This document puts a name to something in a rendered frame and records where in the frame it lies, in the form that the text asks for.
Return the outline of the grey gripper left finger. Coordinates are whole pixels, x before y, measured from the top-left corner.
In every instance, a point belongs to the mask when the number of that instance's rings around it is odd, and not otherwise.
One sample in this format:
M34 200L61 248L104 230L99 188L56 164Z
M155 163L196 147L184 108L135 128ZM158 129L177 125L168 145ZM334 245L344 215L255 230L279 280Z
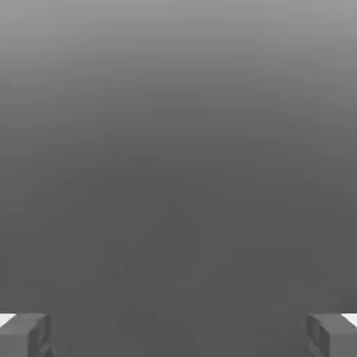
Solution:
M0 357L52 357L51 316L0 313Z

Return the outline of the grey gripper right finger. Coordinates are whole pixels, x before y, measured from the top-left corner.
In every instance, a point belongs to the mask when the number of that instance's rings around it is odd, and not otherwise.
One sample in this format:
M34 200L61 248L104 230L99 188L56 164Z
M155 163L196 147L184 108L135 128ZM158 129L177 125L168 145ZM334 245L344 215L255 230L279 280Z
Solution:
M308 314L306 328L311 357L357 357L357 313Z

